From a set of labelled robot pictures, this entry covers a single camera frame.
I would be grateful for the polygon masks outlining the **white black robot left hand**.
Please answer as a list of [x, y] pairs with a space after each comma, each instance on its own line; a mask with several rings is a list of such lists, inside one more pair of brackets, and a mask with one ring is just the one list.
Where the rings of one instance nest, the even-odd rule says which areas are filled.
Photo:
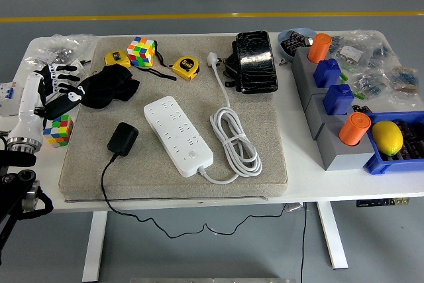
[[47, 64], [30, 73], [21, 98], [19, 122], [7, 137], [7, 147], [38, 152], [46, 120], [67, 113], [81, 102], [85, 91], [78, 84], [80, 80], [78, 68], [72, 65]]

